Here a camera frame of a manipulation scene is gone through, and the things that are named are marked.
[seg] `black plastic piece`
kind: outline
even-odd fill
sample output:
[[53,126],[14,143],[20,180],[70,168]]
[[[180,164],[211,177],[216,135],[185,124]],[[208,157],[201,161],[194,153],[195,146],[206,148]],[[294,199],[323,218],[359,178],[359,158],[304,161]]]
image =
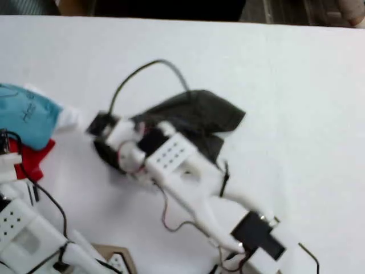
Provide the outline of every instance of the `black plastic piece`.
[[96,137],[105,137],[106,128],[114,128],[118,120],[119,118],[108,113],[99,112],[86,131]]
[[4,208],[6,208],[10,204],[10,202],[11,200],[5,199],[4,195],[0,193],[0,212],[3,211]]
[[152,155],[160,146],[162,146],[169,138],[159,128],[153,128],[149,133],[145,134],[138,147],[146,153],[146,157]]
[[242,242],[248,254],[253,254],[259,247],[274,260],[278,260],[285,248],[270,234],[273,228],[260,219],[255,212],[249,212],[235,227],[232,236]]

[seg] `black cable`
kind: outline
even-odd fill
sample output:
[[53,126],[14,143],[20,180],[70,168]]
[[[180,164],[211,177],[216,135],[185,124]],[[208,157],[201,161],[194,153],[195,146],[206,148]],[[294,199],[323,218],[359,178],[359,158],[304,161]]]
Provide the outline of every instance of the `black cable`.
[[30,186],[28,183],[27,184],[27,188],[28,188],[28,194],[29,194],[29,199],[30,199],[30,204],[32,205],[32,207],[34,206],[34,202],[33,202],[33,197],[32,197],[32,190],[30,189]]
[[147,63],[147,64],[145,64],[145,65],[137,68],[127,78],[125,78],[125,80],[119,85],[119,87],[116,89],[116,91],[114,93],[114,96],[112,98],[112,101],[111,101],[110,107],[109,107],[109,112],[108,112],[109,115],[112,114],[113,108],[114,108],[114,104],[115,104],[115,100],[116,100],[117,96],[119,95],[120,90],[124,87],[124,85],[131,78],[133,78],[133,76],[135,76],[137,73],[139,73],[141,70],[146,69],[147,67],[152,66],[154,64],[158,64],[158,63],[164,64],[164,65],[168,66],[176,74],[176,76],[179,78],[179,80],[180,80],[182,86],[184,87],[185,91],[189,91],[190,90],[188,84],[186,83],[185,78],[182,75],[182,73],[180,72],[180,70],[173,63],[171,63],[170,61],[167,61],[165,59],[158,59],[158,60],[149,62],[149,63]]
[[[23,156],[23,151],[22,151],[22,145],[23,145],[23,143],[22,143],[21,137],[17,133],[12,132],[12,131],[6,131],[6,133],[14,136],[17,139],[18,153],[22,157]],[[45,190],[42,186],[40,186],[35,180],[33,180],[29,176],[28,172],[24,168],[23,163],[20,164],[20,167],[21,167],[23,173],[25,174],[25,176],[28,178],[28,180],[30,182],[32,182],[32,184],[34,185],[34,187],[36,187],[37,189],[41,190],[52,201],[52,203],[54,203],[54,205],[61,212],[62,218],[63,218],[63,236],[65,236],[65,238],[68,238],[68,236],[67,236],[67,217],[66,217],[66,214],[64,213],[63,208],[60,206],[60,204],[52,197],[52,195],[47,190]]]
[[112,270],[112,271],[114,271],[115,273],[117,273],[117,274],[123,274],[123,272],[122,271],[119,271],[118,269],[116,269],[115,267],[112,267],[110,264],[107,264],[107,263],[105,263],[105,262],[103,262],[103,261],[100,261],[100,260],[96,260],[99,264],[101,264],[102,266],[104,266],[104,267],[106,267],[106,268],[108,268],[108,269],[110,269],[110,270]]
[[319,274],[319,261],[316,256],[312,252],[310,252],[302,243],[298,244],[317,264],[317,274]]
[[0,261],[0,264],[4,265],[5,267],[8,267],[6,263],[4,263],[3,261]]

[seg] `dark gray fabric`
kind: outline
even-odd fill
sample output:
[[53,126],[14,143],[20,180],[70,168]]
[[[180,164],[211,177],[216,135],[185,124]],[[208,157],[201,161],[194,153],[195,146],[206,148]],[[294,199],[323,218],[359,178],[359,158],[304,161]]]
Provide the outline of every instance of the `dark gray fabric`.
[[0,0],[0,15],[60,15],[53,0]]

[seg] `white robot part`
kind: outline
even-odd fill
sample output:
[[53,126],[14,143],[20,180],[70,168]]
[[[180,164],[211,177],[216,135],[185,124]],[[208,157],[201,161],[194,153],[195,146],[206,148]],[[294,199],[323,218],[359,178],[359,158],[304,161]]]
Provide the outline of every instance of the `white robot part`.
[[[166,189],[188,212],[197,225],[221,247],[243,253],[242,244],[223,231],[209,199],[218,196],[222,173],[182,134],[175,133],[145,162],[157,184]],[[198,177],[198,186],[185,184],[181,175],[189,172]]]
[[126,141],[118,149],[119,167],[130,174],[134,174],[141,169],[145,159],[145,153],[140,150],[136,142]]
[[135,142],[138,142],[143,135],[143,132],[138,130],[139,128],[144,128],[144,124],[139,124],[136,128],[136,124],[133,121],[122,118],[109,133],[106,139],[106,144],[115,151],[118,151],[120,147],[120,140],[134,140]]
[[17,180],[14,165],[22,162],[18,153],[8,153],[0,156],[0,184]]
[[[0,260],[16,274],[27,273],[66,243],[67,239],[58,230],[21,199],[13,199],[0,212]],[[57,261],[55,255],[34,273],[57,273],[53,269]],[[80,266],[88,274],[109,273],[72,243],[66,248],[63,262]]]

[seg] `white fabric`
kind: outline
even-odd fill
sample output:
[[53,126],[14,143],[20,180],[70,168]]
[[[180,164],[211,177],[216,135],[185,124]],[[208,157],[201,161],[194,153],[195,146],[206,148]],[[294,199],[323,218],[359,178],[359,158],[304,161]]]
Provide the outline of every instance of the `white fabric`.
[[[365,221],[364,32],[354,29],[139,19],[0,17],[0,82],[31,82],[79,109],[84,128],[107,110],[118,84],[156,58],[176,64],[192,88],[247,111],[226,136],[227,191],[272,205],[319,258],[322,274],[361,273]],[[115,111],[128,116],[181,92],[164,66],[129,82]],[[90,241],[128,247],[139,273],[207,273],[217,258],[199,232],[168,233],[161,195],[111,171],[83,131],[56,136],[42,184],[70,226]],[[60,224],[43,199],[46,216]],[[243,210],[214,201],[227,231]],[[170,202],[168,223],[187,214]],[[300,249],[283,274],[315,274]]]
[[[40,95],[47,96],[46,92],[40,90],[33,84],[29,84],[29,83],[25,84],[24,88],[26,88],[32,92],[38,93]],[[77,125],[79,124],[80,111],[71,106],[64,106],[63,104],[61,104],[57,101],[54,101],[54,102],[62,107],[62,111],[60,112],[60,114],[58,116],[57,123],[55,126],[55,132],[57,133],[59,131],[75,129],[77,127]]]

